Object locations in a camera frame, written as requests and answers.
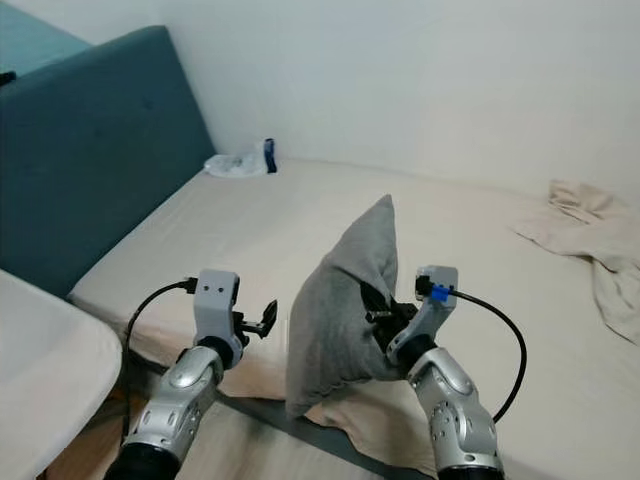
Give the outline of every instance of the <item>gray pillow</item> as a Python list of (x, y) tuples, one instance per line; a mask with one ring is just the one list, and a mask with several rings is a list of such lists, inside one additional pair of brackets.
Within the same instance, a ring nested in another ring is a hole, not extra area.
[(289, 320), (289, 416), (304, 415), (348, 383), (401, 378), (373, 338), (360, 296), (366, 281), (388, 301), (397, 275), (394, 210), (386, 195), (353, 222), (296, 297)]

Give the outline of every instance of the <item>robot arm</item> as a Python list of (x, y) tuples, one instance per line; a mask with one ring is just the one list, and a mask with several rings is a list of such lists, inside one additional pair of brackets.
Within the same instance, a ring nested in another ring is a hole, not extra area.
[(213, 404), (224, 370), (242, 358), (251, 332), (261, 338), (273, 327), (277, 303), (260, 323), (233, 311), (240, 279), (235, 273), (201, 272), (195, 290), (196, 345), (185, 350), (163, 375), (133, 432), (127, 436), (105, 480), (173, 480)]
[[(425, 279), (429, 286), (435, 284), (442, 290), (427, 293)], [(393, 298), (387, 305), (366, 283), (361, 284), (361, 293), (378, 345), (388, 360), (406, 373), (429, 419), (440, 480), (502, 480), (493, 419), (480, 404), (469, 376), (434, 341), (456, 306), (456, 298), (446, 291), (453, 291), (457, 282), (455, 268), (419, 269), (416, 297), (424, 300), (420, 310)]]

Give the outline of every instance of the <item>teal headboard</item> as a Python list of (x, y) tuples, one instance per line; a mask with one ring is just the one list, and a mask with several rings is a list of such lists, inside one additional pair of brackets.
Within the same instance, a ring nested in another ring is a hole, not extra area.
[(0, 115), (0, 268), (61, 297), (214, 153), (164, 27), (18, 78)]

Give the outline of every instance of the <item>white wall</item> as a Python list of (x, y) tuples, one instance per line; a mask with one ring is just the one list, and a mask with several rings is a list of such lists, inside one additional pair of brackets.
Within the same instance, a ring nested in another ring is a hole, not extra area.
[(168, 25), (222, 151), (274, 136), (283, 156), (536, 194), (568, 178), (640, 205), (640, 2), (11, 3), (89, 40)]

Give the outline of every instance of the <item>white table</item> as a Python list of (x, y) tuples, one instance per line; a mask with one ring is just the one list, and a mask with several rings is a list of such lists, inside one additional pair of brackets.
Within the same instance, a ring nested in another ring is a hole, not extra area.
[(80, 432), (120, 371), (113, 331), (0, 270), (0, 476), (33, 479)]

